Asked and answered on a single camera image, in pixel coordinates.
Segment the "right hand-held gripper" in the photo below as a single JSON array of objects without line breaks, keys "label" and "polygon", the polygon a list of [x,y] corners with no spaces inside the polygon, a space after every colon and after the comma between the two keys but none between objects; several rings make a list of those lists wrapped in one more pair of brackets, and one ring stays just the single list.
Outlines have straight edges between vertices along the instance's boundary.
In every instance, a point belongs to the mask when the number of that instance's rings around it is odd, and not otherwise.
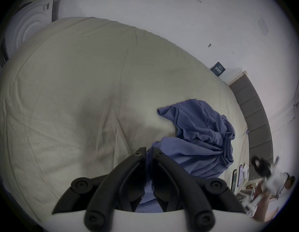
[{"label": "right hand-held gripper", "polygon": [[267,190],[270,194],[276,199],[279,198],[289,174],[287,172],[280,172],[277,169],[272,170],[273,163],[257,156],[252,157],[251,164],[260,177],[267,178]]}]

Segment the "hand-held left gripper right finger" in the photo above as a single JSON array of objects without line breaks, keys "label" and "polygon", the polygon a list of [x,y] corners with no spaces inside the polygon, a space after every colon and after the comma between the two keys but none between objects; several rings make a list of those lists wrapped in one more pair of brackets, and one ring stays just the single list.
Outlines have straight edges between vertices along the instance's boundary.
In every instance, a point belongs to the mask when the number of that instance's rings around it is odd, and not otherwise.
[{"label": "hand-held left gripper right finger", "polygon": [[185,212],[188,231],[209,232],[218,220],[214,210],[245,214],[243,205],[220,178],[190,175],[160,149],[152,149],[154,196],[163,212]]}]

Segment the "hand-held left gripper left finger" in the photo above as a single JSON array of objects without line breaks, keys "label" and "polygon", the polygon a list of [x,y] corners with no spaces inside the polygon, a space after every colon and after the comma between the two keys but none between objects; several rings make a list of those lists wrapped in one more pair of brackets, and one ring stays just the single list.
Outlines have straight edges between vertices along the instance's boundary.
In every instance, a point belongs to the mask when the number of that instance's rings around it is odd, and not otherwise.
[{"label": "hand-held left gripper left finger", "polygon": [[87,230],[109,232],[114,210],[135,212],[144,196],[146,154],[145,147],[139,148],[107,175],[74,179],[52,215],[84,210],[83,224]]}]

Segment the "person's right hand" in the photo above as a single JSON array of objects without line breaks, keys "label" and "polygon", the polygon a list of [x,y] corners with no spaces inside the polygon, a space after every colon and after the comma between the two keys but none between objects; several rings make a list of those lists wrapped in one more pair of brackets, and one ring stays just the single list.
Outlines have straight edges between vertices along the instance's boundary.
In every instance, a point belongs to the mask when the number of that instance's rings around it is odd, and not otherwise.
[{"label": "person's right hand", "polygon": [[287,176],[287,178],[286,178],[286,181],[285,181],[285,185],[284,185],[284,188],[286,189],[286,190],[290,190],[292,187],[293,187],[293,185],[294,185],[294,183],[295,183],[295,176],[291,176],[289,173],[285,173],[286,174],[286,176]]}]

